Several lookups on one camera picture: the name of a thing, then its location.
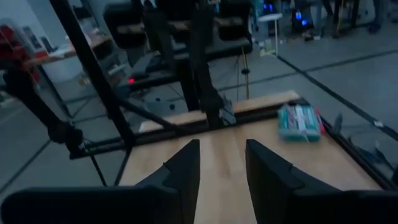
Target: gray floor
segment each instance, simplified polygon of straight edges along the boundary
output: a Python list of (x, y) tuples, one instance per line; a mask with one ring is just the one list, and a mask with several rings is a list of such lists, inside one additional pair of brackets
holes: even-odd
[[(398, 95), (395, 88), (398, 81), (397, 36), (398, 29), (392, 25), (385, 26), (378, 35), (368, 35), (364, 29), (358, 29), (340, 40), (284, 44), (280, 46), (280, 55), (383, 123), (398, 129), (398, 108), (393, 103)], [(236, 60), (236, 57), (231, 57), (209, 63), (214, 86), (232, 101), (245, 99), (244, 79), (236, 72), (236, 67), (242, 69), (242, 61), (240, 58), (234, 67)], [(271, 56), (260, 58), (255, 50), (248, 55), (248, 60), (251, 98), (295, 90), (330, 122), (343, 113), (344, 125), (366, 124), (364, 119), (279, 59)], [(60, 89), (64, 98), (80, 94), (70, 87)], [(162, 100), (161, 104), (149, 106), (159, 115), (183, 113), (187, 109), (179, 97), (181, 94), (181, 88), (175, 83), (153, 89), (146, 100), (154, 101), (158, 97)], [(41, 95), (63, 117), (50, 94), (43, 91)], [(69, 108), (74, 113), (83, 103), (75, 103)], [(168, 109), (171, 103), (176, 105), (175, 111)], [(75, 119), (104, 112), (99, 99), (94, 99), (87, 102)], [(125, 115), (133, 129), (142, 121), (129, 113)], [(112, 122), (104, 117), (80, 122), (77, 126), (84, 131), (86, 138), (94, 141), (118, 135)], [(101, 185), (90, 159), (70, 161), (65, 146), (49, 142), (47, 130), (23, 106), (0, 110), (0, 140), (0, 201), (16, 190), (28, 187)], [(389, 161), (398, 164), (398, 152), (395, 151), (398, 144), (387, 136), (374, 131), (354, 139), (356, 144), (366, 149), (372, 149), (375, 140), (380, 142), (380, 148)], [(99, 166), (108, 183), (114, 182), (123, 157), (123, 152), (98, 156)], [(386, 175), (391, 175), (385, 167), (381, 169)]]

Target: wooden table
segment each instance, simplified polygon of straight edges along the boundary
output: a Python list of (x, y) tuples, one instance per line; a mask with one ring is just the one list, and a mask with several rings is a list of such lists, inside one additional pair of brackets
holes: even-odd
[[(104, 37), (93, 38), (91, 40), (92, 41), (91, 48), (93, 49), (108, 40), (111, 40), (111, 37), (109, 35), (104, 36)], [(46, 63), (58, 62), (59, 60), (67, 59), (67, 58), (74, 57), (74, 56), (76, 56), (76, 50), (70, 49), (70, 51), (65, 52), (62, 55), (48, 55), (48, 56), (44, 56), (44, 57), (40, 57), (40, 58), (33, 58), (31, 60), (26, 61), (24, 65), (27, 67), (33, 66), (33, 65), (43, 65)]]
[[(234, 111), (251, 110), (300, 98), (293, 91), (234, 104)], [(204, 119), (199, 111), (167, 118), (173, 123)], [(145, 122), (141, 131), (160, 128)], [(329, 136), (319, 142), (284, 142), (277, 120), (268, 119), (139, 146), (131, 152), (120, 185), (134, 185), (172, 157), (191, 139), (200, 139), (201, 179), (195, 223), (256, 223), (245, 170), (246, 139), (255, 139), (299, 169), (341, 190), (381, 189)]]

